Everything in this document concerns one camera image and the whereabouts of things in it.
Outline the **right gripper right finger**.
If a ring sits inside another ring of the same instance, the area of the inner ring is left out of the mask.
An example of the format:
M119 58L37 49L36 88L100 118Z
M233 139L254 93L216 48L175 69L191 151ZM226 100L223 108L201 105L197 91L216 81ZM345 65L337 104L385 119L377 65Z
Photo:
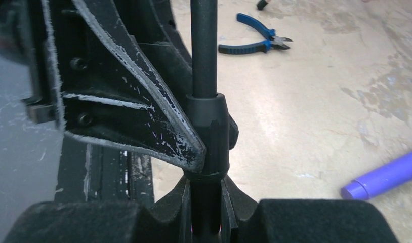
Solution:
M232 150L237 143L239 136L238 125L232 116L229 114L229 149Z

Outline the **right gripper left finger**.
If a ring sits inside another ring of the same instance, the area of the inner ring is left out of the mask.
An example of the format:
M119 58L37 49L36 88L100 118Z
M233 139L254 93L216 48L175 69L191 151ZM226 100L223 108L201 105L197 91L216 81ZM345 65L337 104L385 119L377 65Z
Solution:
M128 1L22 1L35 123L76 140L156 157L191 172L205 145L125 26Z

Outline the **black round-base mic stand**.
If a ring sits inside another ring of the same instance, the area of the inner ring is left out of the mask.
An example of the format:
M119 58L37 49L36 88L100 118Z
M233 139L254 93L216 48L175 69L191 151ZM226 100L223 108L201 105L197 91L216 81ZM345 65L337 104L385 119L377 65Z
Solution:
M0 18L30 69L21 36L21 3L0 2ZM192 89L183 91L182 99L170 90L205 145L201 171L181 168L184 175L176 187L149 208L129 200L34 204L5 242L397 242L383 215L367 202L255 202L233 183L227 174L229 112L216 88L216 1L191 5ZM163 27L152 2L130 6L133 15L143 17L139 26L155 22ZM170 80L163 80L169 87Z

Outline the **purple microphone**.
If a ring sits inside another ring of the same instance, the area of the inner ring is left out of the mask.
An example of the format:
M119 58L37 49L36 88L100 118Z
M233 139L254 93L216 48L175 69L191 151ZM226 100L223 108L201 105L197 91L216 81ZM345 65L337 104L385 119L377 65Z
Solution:
M343 199L370 200L412 180L412 152L368 172L342 187Z

